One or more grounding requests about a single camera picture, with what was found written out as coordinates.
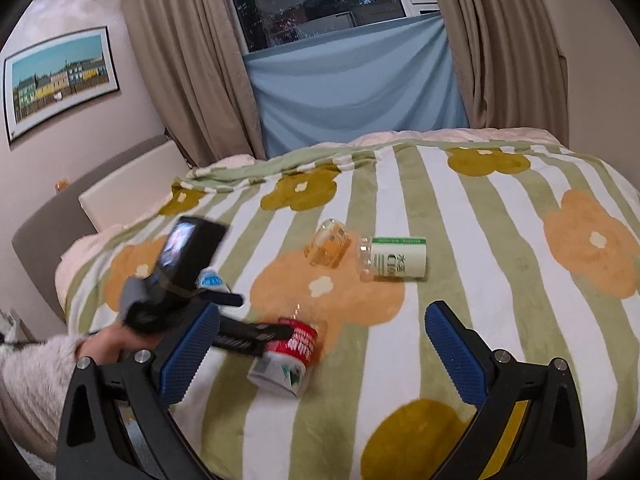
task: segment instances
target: blue textured pad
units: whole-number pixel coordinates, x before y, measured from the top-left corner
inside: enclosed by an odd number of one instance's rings
[[[220,329],[218,306],[209,303],[160,372],[160,403],[180,402]]]
[[[436,303],[427,307],[424,328],[463,402],[482,406],[487,398],[484,370]]]

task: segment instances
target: person's hand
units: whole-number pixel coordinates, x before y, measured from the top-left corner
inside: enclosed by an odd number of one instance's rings
[[[161,341],[162,335],[143,336],[116,321],[82,343],[77,356],[91,357],[98,365],[109,365],[118,361],[123,350],[153,350]]]

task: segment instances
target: striped blanket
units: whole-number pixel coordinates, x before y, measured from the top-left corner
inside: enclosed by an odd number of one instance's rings
[[[326,322],[297,400],[249,383],[251,359],[209,351],[173,413],[223,477],[428,478],[474,414],[424,335],[434,300],[518,360],[567,359],[591,461],[613,460],[638,425],[640,201],[597,158],[530,142],[401,140],[195,170],[76,274],[70,327],[112,322],[124,280],[148,274],[183,214],[230,225],[212,264],[247,297],[236,316],[312,302]],[[427,276],[362,283],[353,244],[337,269],[308,266],[302,249],[327,218],[352,237],[425,237]],[[331,284],[319,296],[318,279]]]

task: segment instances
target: blue fabric sheet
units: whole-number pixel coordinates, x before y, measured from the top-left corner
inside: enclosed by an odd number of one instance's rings
[[[268,157],[371,132],[468,127],[439,13],[322,34],[244,62]]]

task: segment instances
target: painting of colorful houses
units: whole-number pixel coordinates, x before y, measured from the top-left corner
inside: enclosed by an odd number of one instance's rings
[[[118,90],[106,27],[39,43],[4,62],[9,142],[77,104]]]

